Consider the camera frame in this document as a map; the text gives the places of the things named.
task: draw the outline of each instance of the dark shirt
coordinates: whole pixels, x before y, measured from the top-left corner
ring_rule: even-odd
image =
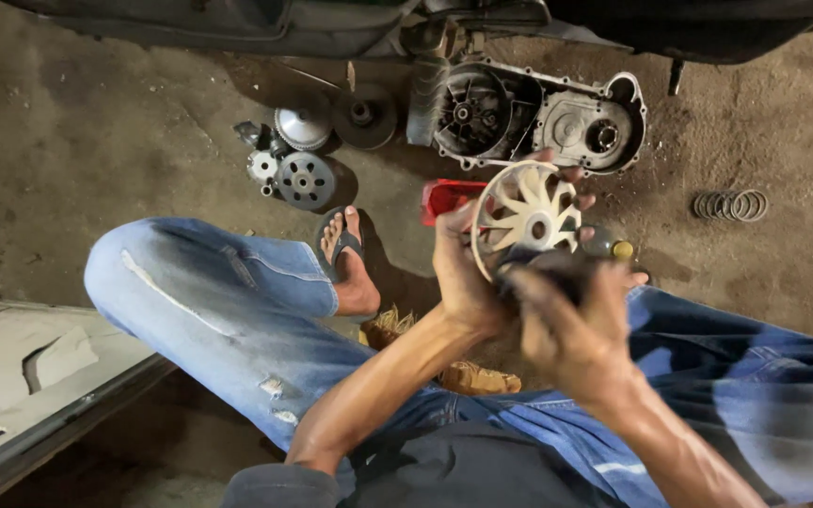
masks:
[[[365,464],[355,467],[356,490],[343,501],[332,476],[271,464],[237,473],[221,506],[622,506],[586,482],[553,448],[482,423],[382,437],[361,445],[351,461]]]

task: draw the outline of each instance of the foot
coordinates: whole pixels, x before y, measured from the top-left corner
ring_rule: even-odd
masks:
[[[362,236],[359,236],[359,214],[356,208],[348,206],[344,209],[347,215],[346,231],[355,236],[359,245],[362,245]],[[334,214],[334,217],[325,226],[324,236],[320,240],[320,247],[328,264],[332,263],[334,246],[341,233],[344,232],[344,215]],[[335,316],[368,316],[378,312],[381,305],[381,295],[378,288],[368,278],[366,264],[350,247],[345,247],[338,255],[334,270],[338,272],[338,282],[334,290],[338,294],[338,312]]]

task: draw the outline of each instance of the spring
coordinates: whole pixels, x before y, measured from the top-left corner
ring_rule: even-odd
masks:
[[[767,196],[759,190],[710,190],[694,198],[692,210],[702,219],[755,222],[767,213]]]

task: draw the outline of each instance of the blue jeans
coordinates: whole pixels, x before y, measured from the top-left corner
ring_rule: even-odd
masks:
[[[110,322],[285,450],[312,403],[375,353],[312,319],[338,302],[304,243],[148,219],[100,239],[84,280]],[[633,358],[673,410],[769,503],[813,501],[813,338],[649,286],[628,305]],[[553,446],[628,506],[666,506],[626,444],[558,391],[466,397],[430,384],[378,432],[469,420]],[[348,461],[338,477],[352,488]]]

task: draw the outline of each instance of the black sandal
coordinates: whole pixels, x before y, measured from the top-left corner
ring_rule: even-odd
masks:
[[[353,236],[349,231],[347,231],[347,214],[344,212],[346,208],[346,206],[339,206],[329,210],[327,214],[322,216],[322,220],[319,222],[319,227],[315,230],[315,241],[312,244],[312,248],[315,249],[317,254],[316,258],[319,260],[319,266],[322,267],[322,271],[325,272],[325,275],[328,276],[328,279],[333,284],[341,282],[341,276],[338,275],[338,271],[334,269],[334,266],[337,264],[338,256],[341,255],[341,251],[344,250],[345,247],[352,248],[363,263],[366,262],[366,258],[363,255],[362,245],[359,243],[359,240],[356,239],[356,237]],[[334,244],[334,249],[332,251],[332,262],[329,263],[328,260],[325,260],[325,253],[322,251],[322,238],[325,237],[325,228],[331,223],[332,219],[334,218],[334,214],[343,215],[343,231],[341,231],[341,236],[338,236],[337,243]],[[362,229],[362,224],[359,226],[359,236],[361,238],[366,238],[366,234]],[[373,314],[371,316],[348,316],[347,318],[356,324],[360,324],[365,323],[375,316],[376,315]]]

